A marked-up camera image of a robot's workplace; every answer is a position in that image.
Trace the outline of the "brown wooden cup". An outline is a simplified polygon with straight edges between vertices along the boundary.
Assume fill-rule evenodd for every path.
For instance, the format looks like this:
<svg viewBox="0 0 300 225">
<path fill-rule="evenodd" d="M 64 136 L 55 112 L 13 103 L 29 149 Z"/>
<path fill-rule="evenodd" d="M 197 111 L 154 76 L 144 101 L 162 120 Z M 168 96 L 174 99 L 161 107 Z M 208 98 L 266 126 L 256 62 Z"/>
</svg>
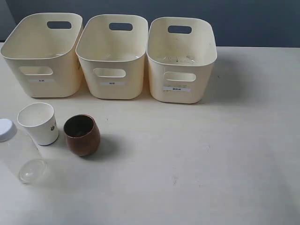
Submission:
<svg viewBox="0 0 300 225">
<path fill-rule="evenodd" d="M 86 114 L 69 118 L 63 130 L 70 151 L 80 157 L 95 153 L 100 145 L 100 131 L 95 120 Z"/>
</svg>

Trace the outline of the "white paper cup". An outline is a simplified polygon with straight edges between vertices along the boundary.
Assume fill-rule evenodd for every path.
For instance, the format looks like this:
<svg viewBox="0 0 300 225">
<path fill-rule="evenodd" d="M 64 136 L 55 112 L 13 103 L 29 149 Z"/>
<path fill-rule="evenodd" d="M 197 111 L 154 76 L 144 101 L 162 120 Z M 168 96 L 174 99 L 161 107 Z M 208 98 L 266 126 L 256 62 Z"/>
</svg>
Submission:
<svg viewBox="0 0 300 225">
<path fill-rule="evenodd" d="M 54 108 L 48 103 L 26 106 L 18 113 L 17 121 L 38 145 L 50 145 L 59 137 Z"/>
</svg>

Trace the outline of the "clear plastic bottle white cap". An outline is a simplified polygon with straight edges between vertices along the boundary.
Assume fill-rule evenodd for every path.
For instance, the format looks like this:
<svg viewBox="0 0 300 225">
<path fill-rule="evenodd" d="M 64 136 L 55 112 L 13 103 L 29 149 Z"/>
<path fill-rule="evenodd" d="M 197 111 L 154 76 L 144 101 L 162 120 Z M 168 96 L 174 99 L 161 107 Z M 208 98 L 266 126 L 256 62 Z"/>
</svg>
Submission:
<svg viewBox="0 0 300 225">
<path fill-rule="evenodd" d="M 42 179 L 47 169 L 32 138 L 10 119 L 0 120 L 0 160 L 25 184 Z"/>
</svg>

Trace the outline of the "right cream plastic bin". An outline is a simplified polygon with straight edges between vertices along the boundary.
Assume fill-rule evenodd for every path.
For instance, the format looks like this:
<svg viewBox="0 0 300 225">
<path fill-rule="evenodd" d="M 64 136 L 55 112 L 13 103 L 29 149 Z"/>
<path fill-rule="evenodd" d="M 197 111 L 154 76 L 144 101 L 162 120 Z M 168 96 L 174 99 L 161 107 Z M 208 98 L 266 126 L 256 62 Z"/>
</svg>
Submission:
<svg viewBox="0 0 300 225">
<path fill-rule="evenodd" d="M 212 26 L 198 18 L 157 18 L 150 25 L 147 58 L 150 93 L 156 100 L 196 103 L 217 59 Z"/>
</svg>

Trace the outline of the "cream plastic bin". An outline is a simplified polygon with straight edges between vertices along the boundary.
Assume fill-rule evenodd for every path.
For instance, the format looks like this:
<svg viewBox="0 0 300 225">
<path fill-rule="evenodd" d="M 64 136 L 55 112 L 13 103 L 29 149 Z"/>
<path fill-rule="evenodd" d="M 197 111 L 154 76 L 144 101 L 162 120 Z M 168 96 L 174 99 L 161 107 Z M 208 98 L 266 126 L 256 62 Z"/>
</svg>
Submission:
<svg viewBox="0 0 300 225">
<path fill-rule="evenodd" d="M 100 99 L 133 99 L 143 90 L 148 22 L 138 15 L 97 15 L 76 47 L 90 93 Z"/>
<path fill-rule="evenodd" d="M 198 18 L 157 18 L 150 25 L 147 58 L 150 93 L 156 100 L 196 103 L 217 59 L 212 26 Z"/>
<path fill-rule="evenodd" d="M 68 97 L 83 79 L 75 52 L 82 31 L 78 14 L 32 14 L 19 22 L 0 53 L 28 96 Z"/>
</svg>

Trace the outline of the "middle cream plastic bin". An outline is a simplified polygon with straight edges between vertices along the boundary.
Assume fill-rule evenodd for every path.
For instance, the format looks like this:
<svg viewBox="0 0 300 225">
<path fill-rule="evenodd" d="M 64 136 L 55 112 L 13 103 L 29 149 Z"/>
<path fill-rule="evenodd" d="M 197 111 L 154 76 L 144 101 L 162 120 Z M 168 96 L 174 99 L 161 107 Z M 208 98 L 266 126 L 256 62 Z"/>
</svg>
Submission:
<svg viewBox="0 0 300 225">
<path fill-rule="evenodd" d="M 133 99 L 143 90 L 148 22 L 138 15 L 97 15 L 76 47 L 90 93 L 100 99 Z"/>
</svg>

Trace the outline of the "left cream plastic bin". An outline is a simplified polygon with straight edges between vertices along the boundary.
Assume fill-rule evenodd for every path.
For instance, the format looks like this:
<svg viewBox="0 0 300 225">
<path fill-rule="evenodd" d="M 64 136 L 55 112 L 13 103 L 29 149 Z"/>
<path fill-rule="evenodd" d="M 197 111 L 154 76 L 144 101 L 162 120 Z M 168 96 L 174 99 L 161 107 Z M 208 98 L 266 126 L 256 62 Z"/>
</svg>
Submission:
<svg viewBox="0 0 300 225">
<path fill-rule="evenodd" d="M 68 97 L 83 79 L 75 52 L 82 31 L 78 14 L 32 14 L 19 22 L 0 53 L 28 96 Z"/>
</svg>

